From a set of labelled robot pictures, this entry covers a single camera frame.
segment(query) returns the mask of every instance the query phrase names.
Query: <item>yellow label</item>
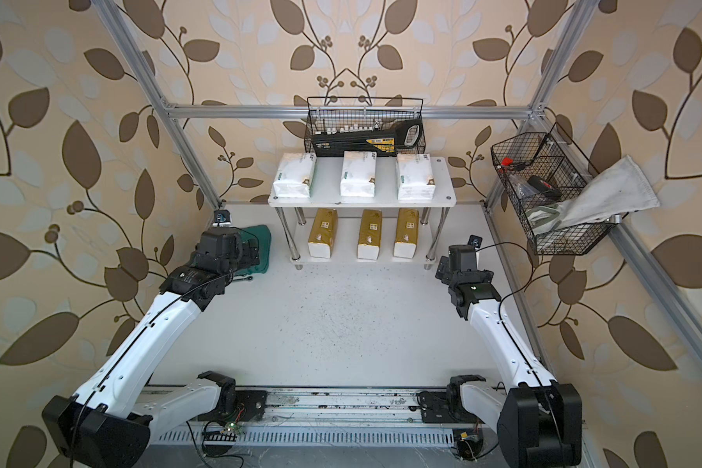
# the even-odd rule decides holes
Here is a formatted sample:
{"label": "yellow label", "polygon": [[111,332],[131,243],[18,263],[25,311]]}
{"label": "yellow label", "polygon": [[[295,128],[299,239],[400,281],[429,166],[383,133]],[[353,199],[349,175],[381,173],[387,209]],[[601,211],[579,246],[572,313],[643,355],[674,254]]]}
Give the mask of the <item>yellow label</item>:
{"label": "yellow label", "polygon": [[309,242],[328,244],[333,247],[337,224],[338,212],[336,210],[318,208],[309,233]]}
{"label": "yellow label", "polygon": [[381,151],[395,151],[395,138],[370,138],[367,140],[367,143],[374,145]]}
{"label": "yellow label", "polygon": [[383,236],[383,231],[379,228],[381,225],[383,225],[382,211],[364,210],[362,225],[358,230],[358,243],[379,247]]}
{"label": "yellow label", "polygon": [[401,208],[398,210],[395,242],[412,244],[418,242],[418,210],[415,208]]}

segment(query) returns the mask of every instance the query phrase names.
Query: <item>leaf wallpaper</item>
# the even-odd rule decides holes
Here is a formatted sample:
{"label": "leaf wallpaper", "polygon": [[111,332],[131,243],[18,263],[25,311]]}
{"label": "leaf wallpaper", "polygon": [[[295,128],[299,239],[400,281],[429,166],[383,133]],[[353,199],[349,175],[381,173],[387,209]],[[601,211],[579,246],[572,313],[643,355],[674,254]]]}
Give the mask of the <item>leaf wallpaper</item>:
{"label": "leaf wallpaper", "polygon": [[0,466],[55,458],[44,404],[117,349],[209,217],[89,8],[0,1]]}
{"label": "leaf wallpaper", "polygon": [[[599,171],[625,154],[640,165],[662,206],[624,222],[702,315],[702,0],[602,0],[547,113]],[[525,245],[506,197],[495,217]],[[702,372],[611,240],[583,257],[508,255],[523,281],[533,272],[528,304],[599,457],[702,464]]]}

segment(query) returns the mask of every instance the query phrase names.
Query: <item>white shelf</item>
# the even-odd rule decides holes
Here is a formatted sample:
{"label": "white shelf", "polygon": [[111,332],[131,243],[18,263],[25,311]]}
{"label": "white shelf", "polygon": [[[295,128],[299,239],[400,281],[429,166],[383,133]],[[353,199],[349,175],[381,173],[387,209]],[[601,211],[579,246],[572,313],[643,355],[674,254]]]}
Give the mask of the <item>white shelf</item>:
{"label": "white shelf", "polygon": [[390,264],[390,263],[427,263],[427,250],[432,245],[431,225],[418,225],[418,244],[413,258],[393,257],[395,243],[395,228],[397,219],[383,218],[383,236],[379,247],[379,257],[376,260],[360,260],[356,257],[358,245],[358,229],[362,225],[361,218],[338,218],[335,233],[335,245],[330,258],[310,257],[307,241],[312,229],[314,219],[308,218],[307,224],[297,225],[294,233],[296,248],[300,251],[301,258],[295,264]]}
{"label": "white shelf", "polygon": [[272,207],[283,208],[417,208],[453,207],[457,201],[455,190],[450,180],[445,158],[431,158],[432,172],[436,190],[432,200],[398,200],[397,184],[395,181],[395,158],[378,157],[375,174],[375,196],[341,197],[340,174],[343,171],[344,158],[317,158],[314,179],[312,180],[312,196],[308,199],[276,198],[271,191],[268,204]]}

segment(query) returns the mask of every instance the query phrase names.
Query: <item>wallpaper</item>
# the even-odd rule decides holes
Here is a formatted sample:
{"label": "wallpaper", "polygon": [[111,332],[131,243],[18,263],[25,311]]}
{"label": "wallpaper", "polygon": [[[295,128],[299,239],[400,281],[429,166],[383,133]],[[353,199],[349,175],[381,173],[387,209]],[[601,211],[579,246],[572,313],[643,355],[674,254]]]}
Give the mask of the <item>wallpaper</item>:
{"label": "wallpaper", "polygon": [[0,466],[50,464],[42,408],[119,346],[209,217],[88,6],[0,1]]}
{"label": "wallpaper", "polygon": [[599,170],[625,154],[642,168],[662,206],[629,222],[702,315],[702,0],[599,12],[565,73],[550,117]]}
{"label": "wallpaper", "polygon": [[[624,222],[702,314],[702,0],[602,0],[548,114],[598,171],[626,154],[642,167],[662,206]],[[503,240],[525,245],[506,198],[495,217]],[[702,465],[702,372],[610,239],[582,257],[507,248],[599,457]]]}
{"label": "wallpaper", "polygon": [[[508,120],[424,122],[427,151],[447,159],[458,201],[486,199],[496,180],[489,147],[515,132]],[[191,119],[186,133],[222,199],[265,203],[283,153],[304,151],[305,123]],[[201,206],[203,196],[193,190],[189,175],[179,181]]]}
{"label": "wallpaper", "polygon": [[567,0],[120,0],[173,103],[525,105]]}

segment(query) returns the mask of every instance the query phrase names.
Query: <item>white tissue pack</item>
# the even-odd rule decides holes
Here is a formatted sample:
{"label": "white tissue pack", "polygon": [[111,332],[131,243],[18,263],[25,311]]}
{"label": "white tissue pack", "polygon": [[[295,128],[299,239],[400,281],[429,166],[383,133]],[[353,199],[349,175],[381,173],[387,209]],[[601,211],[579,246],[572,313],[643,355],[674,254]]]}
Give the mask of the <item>white tissue pack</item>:
{"label": "white tissue pack", "polygon": [[434,198],[434,175],[428,154],[399,154],[395,163],[398,200]]}
{"label": "white tissue pack", "polygon": [[376,164],[377,153],[374,151],[345,151],[340,196],[374,197]]}
{"label": "white tissue pack", "polygon": [[314,153],[284,153],[273,180],[273,194],[281,198],[308,199],[316,162]]}

